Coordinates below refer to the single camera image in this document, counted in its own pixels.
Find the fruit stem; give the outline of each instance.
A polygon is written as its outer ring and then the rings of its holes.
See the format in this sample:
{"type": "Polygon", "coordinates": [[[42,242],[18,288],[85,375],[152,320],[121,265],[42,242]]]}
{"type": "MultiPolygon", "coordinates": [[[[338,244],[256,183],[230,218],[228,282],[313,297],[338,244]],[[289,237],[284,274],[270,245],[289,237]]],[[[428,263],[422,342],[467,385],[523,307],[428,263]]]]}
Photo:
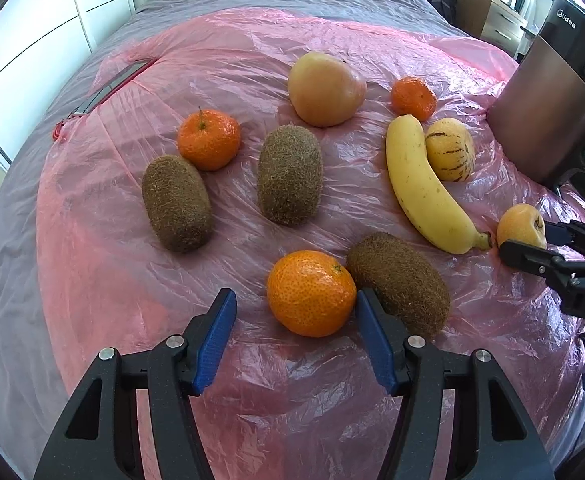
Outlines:
{"type": "Polygon", "coordinates": [[[475,244],[473,247],[480,249],[482,251],[488,251],[492,248],[492,240],[490,239],[490,233],[477,233],[477,237],[475,239],[475,244]]]}
{"type": "Polygon", "coordinates": [[[199,107],[199,129],[206,129],[206,123],[204,123],[204,111],[202,110],[202,107],[199,107]]]}

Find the gray bed sheet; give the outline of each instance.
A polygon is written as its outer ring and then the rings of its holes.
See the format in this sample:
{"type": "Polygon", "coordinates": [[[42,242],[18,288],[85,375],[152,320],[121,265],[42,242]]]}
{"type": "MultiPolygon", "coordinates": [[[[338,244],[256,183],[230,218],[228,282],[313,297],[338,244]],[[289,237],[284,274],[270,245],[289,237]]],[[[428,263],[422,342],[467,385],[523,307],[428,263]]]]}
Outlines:
{"type": "Polygon", "coordinates": [[[150,0],[101,45],[61,90],[0,190],[0,445],[26,478],[34,475],[68,399],[52,355],[37,279],[36,197],[53,127],[87,96],[101,60],[113,49],[233,7],[275,7],[331,20],[466,36],[425,0],[150,0]]]}

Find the red plastic wrap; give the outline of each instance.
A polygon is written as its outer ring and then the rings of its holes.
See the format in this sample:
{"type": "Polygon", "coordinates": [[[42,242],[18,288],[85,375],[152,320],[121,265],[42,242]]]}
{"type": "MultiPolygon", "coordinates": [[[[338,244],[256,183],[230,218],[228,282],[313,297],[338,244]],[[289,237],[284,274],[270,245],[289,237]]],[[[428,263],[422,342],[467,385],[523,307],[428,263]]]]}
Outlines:
{"type": "MultiPolygon", "coordinates": [[[[506,268],[495,250],[452,256],[429,245],[397,203],[383,149],[394,117],[393,82],[422,77],[439,99],[429,122],[458,118],[476,143],[472,181],[446,187],[479,230],[494,234],[500,216],[521,202],[537,206],[548,220],[585,221],[582,200],[570,189],[561,200],[518,173],[487,126],[486,109],[516,68],[512,59],[469,38],[234,9],[129,45],[105,60],[95,87],[145,57],[159,60],[90,115],[63,127],[41,178],[40,287],[69,392],[101,348],[124,354],[149,349],[182,332],[227,286],[237,293],[238,319],[215,383],[192,401],[216,478],[376,475],[399,400],[377,385],[354,323],[320,340],[295,336],[274,320],[264,287],[284,254],[312,248],[344,261],[354,243],[384,230],[413,244],[448,285],[453,308],[436,345],[490,350],[551,443],[581,398],[583,352],[574,335],[584,323],[562,315],[557,295],[541,279],[506,268]],[[256,168],[268,132],[303,124],[286,82],[293,62],[310,50],[348,60],[368,88],[352,120],[310,128],[324,158],[323,195],[312,221],[286,228],[261,216],[256,168]],[[242,145],[227,167],[204,174],[212,240],[174,256],[150,228],[141,178],[154,158],[177,153],[176,130],[199,106],[236,118],[242,145]]],[[[446,396],[441,441],[449,438],[451,405],[446,396]]],[[[143,413],[146,457],[147,421],[143,413]]],[[[444,470],[445,445],[441,449],[434,474],[444,470]]]]}

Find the silver screw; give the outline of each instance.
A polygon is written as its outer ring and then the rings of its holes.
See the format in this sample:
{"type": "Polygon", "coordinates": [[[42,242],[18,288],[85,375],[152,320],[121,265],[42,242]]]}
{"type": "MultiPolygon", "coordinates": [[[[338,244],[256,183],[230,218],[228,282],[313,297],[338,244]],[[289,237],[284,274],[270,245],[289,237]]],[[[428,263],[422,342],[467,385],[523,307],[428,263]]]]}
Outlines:
{"type": "Polygon", "coordinates": [[[483,349],[477,350],[475,352],[475,357],[477,358],[477,361],[481,361],[482,363],[487,363],[492,359],[492,355],[490,355],[490,352],[488,350],[483,349]]]}
{"type": "Polygon", "coordinates": [[[409,345],[412,348],[423,348],[426,346],[426,340],[420,335],[412,335],[409,337],[409,345]]]}
{"type": "Polygon", "coordinates": [[[111,360],[114,357],[114,348],[104,348],[101,352],[99,352],[99,358],[102,361],[111,360]]]}
{"type": "Polygon", "coordinates": [[[168,348],[179,348],[184,344],[184,338],[180,335],[172,335],[166,339],[166,346],[168,348]]]}

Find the midea logo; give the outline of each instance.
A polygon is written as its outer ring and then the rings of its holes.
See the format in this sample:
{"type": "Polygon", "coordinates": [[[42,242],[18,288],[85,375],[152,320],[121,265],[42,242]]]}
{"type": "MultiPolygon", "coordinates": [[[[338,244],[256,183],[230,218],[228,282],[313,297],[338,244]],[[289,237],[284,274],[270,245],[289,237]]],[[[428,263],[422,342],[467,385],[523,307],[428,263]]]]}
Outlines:
{"type": "Polygon", "coordinates": [[[564,14],[564,11],[562,9],[557,11],[557,16],[561,19],[563,19],[566,23],[568,23],[572,28],[577,28],[577,25],[575,25],[575,23],[573,23],[573,21],[564,14]]]}

